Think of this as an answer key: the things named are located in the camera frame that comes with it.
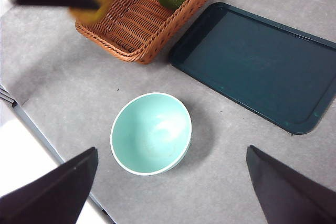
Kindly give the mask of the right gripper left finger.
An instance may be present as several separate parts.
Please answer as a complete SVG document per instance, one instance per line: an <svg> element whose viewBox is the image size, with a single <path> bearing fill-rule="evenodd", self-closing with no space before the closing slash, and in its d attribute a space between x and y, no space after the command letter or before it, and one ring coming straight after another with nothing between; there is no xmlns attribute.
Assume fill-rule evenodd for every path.
<svg viewBox="0 0 336 224"><path fill-rule="evenodd" d="M1 223L76 223L91 191L98 150L91 147L1 197Z"/></svg>

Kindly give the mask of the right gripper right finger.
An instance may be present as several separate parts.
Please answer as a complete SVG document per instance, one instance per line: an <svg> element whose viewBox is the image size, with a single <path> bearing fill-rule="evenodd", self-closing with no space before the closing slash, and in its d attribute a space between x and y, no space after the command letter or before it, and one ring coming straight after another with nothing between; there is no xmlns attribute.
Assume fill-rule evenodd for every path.
<svg viewBox="0 0 336 224"><path fill-rule="evenodd" d="M246 163L268 223L335 223L335 192L255 146Z"/></svg>

